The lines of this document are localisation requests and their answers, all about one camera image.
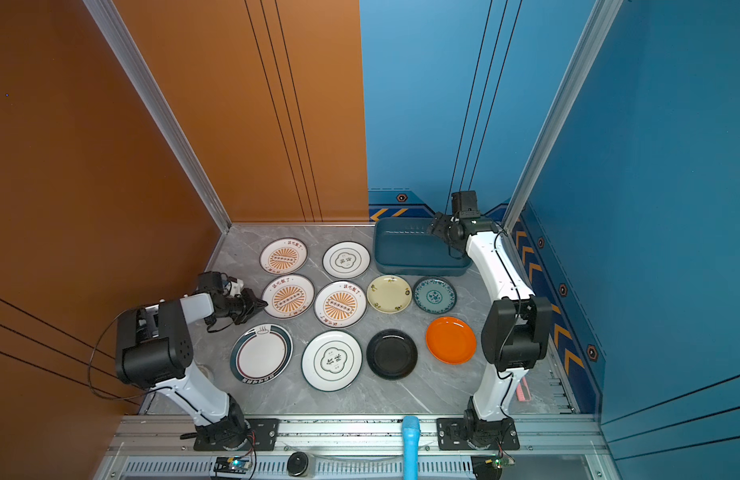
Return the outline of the sunburst plate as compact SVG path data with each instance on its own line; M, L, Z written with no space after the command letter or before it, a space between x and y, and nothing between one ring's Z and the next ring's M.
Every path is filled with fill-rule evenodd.
M325 286L316 296L317 319L330 328L347 328L359 322L368 307L364 290L350 281L336 281Z
M276 319L292 319L305 313L316 296L314 284L307 277L290 274L270 282L263 291L264 311Z
M307 245L300 239L286 237L267 245L261 252L259 263L270 274L288 275L298 271L307 258Z

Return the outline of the white flower plate back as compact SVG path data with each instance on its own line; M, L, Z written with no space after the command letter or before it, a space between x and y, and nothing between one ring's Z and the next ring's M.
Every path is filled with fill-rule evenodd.
M322 263L330 276L337 279L353 279L369 268L371 255L364 245L344 241L331 246L325 252Z

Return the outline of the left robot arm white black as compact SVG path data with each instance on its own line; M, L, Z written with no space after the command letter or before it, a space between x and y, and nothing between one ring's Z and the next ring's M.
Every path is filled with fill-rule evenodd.
M194 423L197 450L251 446L253 431L238 402L216 387L194 360L189 326L227 318L246 323L268 303L243 281L218 271L199 275L194 293L127 310L116 318L116 373L120 381L161 394Z

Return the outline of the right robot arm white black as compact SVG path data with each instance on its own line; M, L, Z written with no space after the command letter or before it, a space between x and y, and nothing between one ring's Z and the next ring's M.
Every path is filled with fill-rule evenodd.
M464 411L462 438L475 449L517 450L509 405L547 355L553 309L531 288L510 234L479 211L477 194L459 191L451 199L452 212L437 213L429 232L471 259L491 299L480 334L487 366Z

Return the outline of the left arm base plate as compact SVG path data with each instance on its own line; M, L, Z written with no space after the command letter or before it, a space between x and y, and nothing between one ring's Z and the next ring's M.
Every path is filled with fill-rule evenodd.
M273 451L277 442L278 418L247 418L242 431L217 426L197 427L195 451Z

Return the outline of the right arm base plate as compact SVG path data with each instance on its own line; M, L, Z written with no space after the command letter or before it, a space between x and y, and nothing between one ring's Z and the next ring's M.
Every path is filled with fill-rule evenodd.
M438 445L441 450L502 450L521 448L514 419L500 421L439 418L436 421Z

